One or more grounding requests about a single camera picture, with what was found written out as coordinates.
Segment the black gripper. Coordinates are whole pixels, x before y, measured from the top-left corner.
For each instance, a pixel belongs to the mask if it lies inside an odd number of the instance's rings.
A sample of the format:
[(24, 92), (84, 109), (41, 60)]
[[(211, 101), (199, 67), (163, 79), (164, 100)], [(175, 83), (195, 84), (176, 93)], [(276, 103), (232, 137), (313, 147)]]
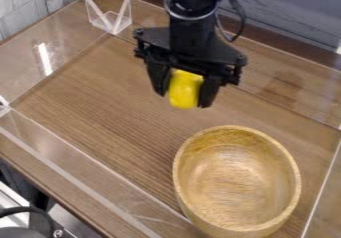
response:
[(218, 15), (199, 20), (169, 17), (165, 27), (133, 30), (135, 56), (144, 61), (153, 91), (163, 96), (168, 90), (171, 70), (180, 69), (203, 76), (198, 105), (212, 105), (220, 86), (239, 84), (247, 64), (244, 54), (228, 45), (234, 37), (220, 39)]

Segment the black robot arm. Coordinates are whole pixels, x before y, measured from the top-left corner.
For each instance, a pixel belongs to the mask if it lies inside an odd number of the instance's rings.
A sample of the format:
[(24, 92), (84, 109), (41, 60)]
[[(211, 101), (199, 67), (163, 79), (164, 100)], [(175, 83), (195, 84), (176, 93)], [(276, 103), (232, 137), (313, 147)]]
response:
[[(180, 109), (207, 108), (219, 88), (238, 84), (247, 58), (223, 32), (218, 8), (223, 0), (164, 0), (169, 22), (137, 28), (135, 56), (144, 61), (156, 94)], [(227, 0), (244, 20), (236, 0)]]

